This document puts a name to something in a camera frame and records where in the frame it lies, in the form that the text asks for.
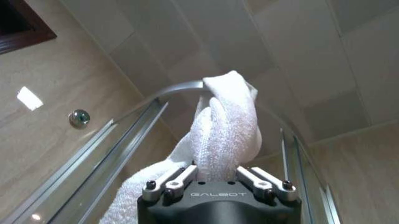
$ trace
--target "metal frame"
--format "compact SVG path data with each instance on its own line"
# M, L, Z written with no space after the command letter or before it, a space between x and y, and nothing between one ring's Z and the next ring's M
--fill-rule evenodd
M37 208L42 202L45 196L47 196L54 189L64 182L66 177L70 174L70 171L74 170L84 158L90 154L96 146L101 143L108 133L112 131L113 120L109 120L104 127L98 130L94 136L89 139L85 145L80 148L76 154L70 157L66 163L61 168L53 173L47 178L43 184L37 188L31 193L29 198L19 204L19 206L13 210L9 216L1 221L2 224L13 223L19 218L30 216L31 211Z
M321 196L321 201L322 201L322 207L324 207L326 222L328 222L328 224L334 224L333 219L332 219L330 210L329 210L329 205L328 205L328 199L326 199L325 192L324 192L322 188L318 188L318 190L320 190L320 196Z
M133 107L132 109L124 113L120 117L114 119L114 123L122 120L126 116L129 116L136 110L138 110L142 106L148 105L156 99L166 97L174 93L184 92L184 91L208 91L208 88L204 87L202 81L190 81L185 83L180 83L176 85L170 85L156 93L145 97Z
M301 158L300 158L300 149L298 149L298 144L297 144L297 139L293 137L293 143L294 143L294 155L296 155L296 175L300 177L297 182L300 185L300 192L301 195L304 196L304 198L301 199L304 201L302 205L304 205L304 212L305 212L305 216L304 216L304 223L312 224L313 223L313 216L312 216L312 209L310 209L310 204L309 204L309 200L308 200L308 189L306 189L306 185L304 182L304 170L302 170L302 163L301 163Z
M326 202L328 202L329 212L330 212L330 215L332 215L333 224L340 224L341 223L340 222L340 217L338 217L338 213L337 213L337 210L336 210L329 185L326 185L326 188L325 188L325 196L326 196Z
M289 165L288 165L288 158L286 158L286 143L285 143L285 135L284 130L280 128L280 135L281 135L281 153L282 153L282 165L284 165L284 178L285 180L290 180L289 178Z
M88 177L88 179L86 179L86 181L85 181L85 183L84 183L84 185L85 185L84 187L85 187L85 188L89 188L89 189L92 190L92 189L93 189L93 186L98 186L98 185L101 185L101 183L97 183L97 182L96 182L96 180L94 180L94 176L96 176L96 175L97 175L97 176L98 176L98 175L102 175L102 173L104 173L102 170L104 170L104 169L108 170L108 169L112 169L112 168L113 168L113 169L112 169L112 174L110 174L110 176L108 177L108 179L106 179L106 181L105 181L105 183L104 183L104 186L100 187L101 190L100 190L98 194L96 195L96 197L94 197L94 199L93 199L93 201L92 201L92 203L90 203L88 209L85 210L84 215L81 216L81 218L80 218L80 220L78 220L78 223L80 223L80 224L84 223L85 220L86 220L86 218L89 217L89 214L90 214L90 212L93 211L93 209L94 209L94 207L96 207L96 205L97 205L97 203L98 203L98 201L100 201L102 195L105 194L105 192L106 192L106 190L108 190L108 188L109 188L109 186L110 186L113 180L116 179L116 177L117 177L117 175L118 175L118 173L120 173L122 167L125 166L125 164L126 164L129 158L132 157L132 155L133 155L133 153L134 153L134 151L136 151L136 149L137 149L137 147L138 147L141 141L144 140L144 138L145 138L145 136L146 136L149 130L152 129L152 127L153 127L153 125L154 125L154 123L156 123L156 121L158 120L158 118L160 118L160 116L161 116L161 113L164 112L164 110L165 110L165 108L166 108L166 106L168 106L168 102L165 102L162 105L160 105L158 103L156 103L156 105L153 105L153 106L154 106L154 107L156 107L156 106L160 106L160 109L158 109L158 111L154 111L154 115L150 115L150 113L149 113L148 111L145 111L145 112L142 113L142 116L140 116L137 122L140 122L140 121L144 122L144 125L142 125L142 127L138 127L138 129L140 129L140 130L137 130L138 133L134 134L134 137L133 137L132 140L129 141L128 146L126 146L126 147L120 147L118 145L116 145L116 146L113 147L112 151L109 152L109 156L110 156L110 154L112 154L112 152L113 152L114 150L118 150L118 151L122 150L120 156L116 157L116 161L109 161L109 158L104 158L104 160L101 161L101 163L100 163L98 166L96 167L94 171L92 172L90 176ZM129 138L128 138L128 135L129 135L129 133L133 132L133 129L134 129L134 128L136 128L136 126L133 125L133 126L129 128L129 131L126 132L126 134L122 136L120 142L129 139ZM81 197L81 195L78 194L78 192L73 195L73 197L77 198L77 199ZM69 216L69 211L68 211L68 208L65 207L65 208L62 209L62 211L58 212L58 214L57 214L57 216L54 217L54 219L52 220L53 223L60 223L57 220L61 221L61 220L64 220L62 217L68 217L68 216Z

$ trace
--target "metal knob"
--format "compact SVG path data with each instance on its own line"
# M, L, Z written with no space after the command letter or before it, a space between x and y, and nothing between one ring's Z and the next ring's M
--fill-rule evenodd
M85 110L77 109L73 110L72 113L69 113L69 124L77 128L82 129L85 128L88 122L89 122L89 115Z

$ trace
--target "wooden window frame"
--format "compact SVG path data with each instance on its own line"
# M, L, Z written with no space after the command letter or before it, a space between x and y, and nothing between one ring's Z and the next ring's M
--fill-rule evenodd
M9 0L9 4L25 20L29 29L0 36L0 54L57 37L23 0Z

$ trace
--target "shower enclosure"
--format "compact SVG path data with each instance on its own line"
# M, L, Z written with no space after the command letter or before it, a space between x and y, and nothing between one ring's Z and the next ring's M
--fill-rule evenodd
M118 187L117 176L130 159L140 156L137 149L148 140L145 136L168 106L168 97L181 91L206 91L206 88L201 81L169 86L146 97L125 114L112 118L2 223L97 221L112 202ZM338 224L332 192L306 153L300 133L284 113L274 108L264 110L281 127L281 153L273 158L280 174L272 174L289 180L298 190L301 223Z

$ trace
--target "beige tile wall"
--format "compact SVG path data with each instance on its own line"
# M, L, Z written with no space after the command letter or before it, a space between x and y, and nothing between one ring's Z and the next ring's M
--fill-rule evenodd
M106 121L142 98L60 2L26 2L57 38L0 55L0 219ZM22 86L43 103L33 111L15 99ZM66 119L78 108L90 115L84 130L73 129ZM169 150L173 137L165 127L160 130L160 151Z
M393 122L310 147L342 223L399 223L397 136Z
M144 95L237 70L308 142L397 118L396 0L61 1ZM134 55L142 49L150 56ZM176 107L194 103L182 98ZM186 114L164 115L177 138ZM260 131L273 135L273 126ZM276 150L270 140L261 154Z

